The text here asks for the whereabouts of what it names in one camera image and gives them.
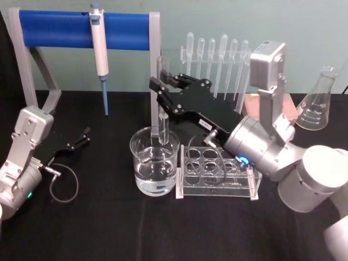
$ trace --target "blue padded bar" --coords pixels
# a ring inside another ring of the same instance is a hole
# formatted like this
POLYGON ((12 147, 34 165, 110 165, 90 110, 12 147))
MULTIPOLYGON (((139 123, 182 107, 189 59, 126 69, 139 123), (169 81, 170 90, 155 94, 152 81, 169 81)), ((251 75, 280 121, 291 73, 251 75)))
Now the blue padded bar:
MULTIPOLYGON (((20 10, 27 47, 93 48, 89 13, 20 10)), ((148 51, 148 15, 105 13, 108 49, 148 51)))

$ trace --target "glass beaker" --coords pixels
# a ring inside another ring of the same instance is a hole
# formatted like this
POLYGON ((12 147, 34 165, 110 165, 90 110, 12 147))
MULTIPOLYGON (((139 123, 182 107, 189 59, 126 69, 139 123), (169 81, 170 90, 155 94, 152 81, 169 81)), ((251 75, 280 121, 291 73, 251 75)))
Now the glass beaker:
POLYGON ((148 196, 163 196, 175 186, 177 155, 180 142, 169 132, 168 142, 161 144, 152 127, 136 132, 130 139, 133 154, 135 182, 139 190, 148 196))
POLYGON ((296 124, 309 131, 318 131, 328 123, 331 87, 337 78, 336 68, 324 66, 313 89, 297 106, 296 124))

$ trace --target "blue led light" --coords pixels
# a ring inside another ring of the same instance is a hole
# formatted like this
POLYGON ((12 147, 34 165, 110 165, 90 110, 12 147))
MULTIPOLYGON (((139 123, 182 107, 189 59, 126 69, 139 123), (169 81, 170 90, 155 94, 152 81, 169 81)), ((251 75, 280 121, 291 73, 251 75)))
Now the blue led light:
POLYGON ((239 159, 241 160, 241 162, 243 162, 245 165, 249 164, 249 160, 245 157, 239 157, 239 159))

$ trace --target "cable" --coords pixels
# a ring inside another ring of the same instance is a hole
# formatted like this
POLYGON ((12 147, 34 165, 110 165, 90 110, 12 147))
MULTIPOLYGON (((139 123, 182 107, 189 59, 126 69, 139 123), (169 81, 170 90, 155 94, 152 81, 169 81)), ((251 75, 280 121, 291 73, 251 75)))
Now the cable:
MULTIPOLYGON (((193 137, 190 139, 189 144, 188 144, 188 146, 187 146, 187 149, 188 149, 187 157, 189 158, 190 165, 191 165, 191 167, 193 168, 193 170, 194 170, 194 172, 195 172, 195 174, 196 174, 197 176, 198 176, 197 170, 196 170, 196 168, 194 167, 194 165, 193 165, 193 163, 192 163, 191 156, 190 156, 190 148, 191 148, 191 143, 192 143, 193 140, 196 139, 198 136, 203 136, 203 135, 195 135, 195 136, 193 136, 193 137)), ((209 185, 220 185, 220 184, 222 184, 223 182, 225 182, 225 180, 226 180, 227 170, 226 170, 225 162, 224 162, 224 160, 223 160, 223 157, 222 157, 220 151, 218 150, 218 148, 213 148, 213 149, 217 152, 218 156, 219 156, 220 159, 221 159, 221 162, 222 162, 222 170, 223 170, 223 179, 221 179, 220 181, 216 181, 216 182, 209 182, 209 181, 207 181, 207 180, 204 181, 204 182, 207 183, 207 184, 209 184, 209 185)))
POLYGON ((75 173, 71 168, 69 168, 69 167, 66 166, 66 165, 63 165, 63 164, 60 164, 60 163, 52 163, 51 166, 52 166, 52 165, 61 166, 61 167, 64 167, 64 168, 70 170, 70 172, 74 175, 74 178, 75 178, 75 180, 76 180, 76 191, 75 191, 75 194, 72 196, 72 198, 70 198, 70 199, 68 199, 68 200, 60 200, 60 199, 58 199, 56 196, 53 195, 53 191, 52 191, 53 183, 54 183, 54 181, 55 181, 55 176, 54 176, 53 179, 52 179, 52 181, 51 181, 51 184, 49 185, 49 193, 51 194, 51 196, 52 196, 56 201, 58 201, 58 202, 60 202, 60 203, 69 203, 69 202, 73 201, 73 200, 76 198, 76 196, 77 196, 77 194, 78 194, 78 189, 79 189, 78 178, 77 178, 77 176, 76 176, 76 173, 75 173))
POLYGON ((347 85, 347 87, 343 90, 342 94, 345 94, 347 90, 348 90, 348 85, 347 85))

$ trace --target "water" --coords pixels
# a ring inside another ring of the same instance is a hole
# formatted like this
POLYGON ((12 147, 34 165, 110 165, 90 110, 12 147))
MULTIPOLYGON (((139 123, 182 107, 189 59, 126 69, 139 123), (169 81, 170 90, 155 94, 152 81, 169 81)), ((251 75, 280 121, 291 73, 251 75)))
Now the water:
POLYGON ((148 196, 163 196, 175 186, 177 157, 161 147, 148 147, 138 153, 142 162, 135 165, 135 181, 148 196))

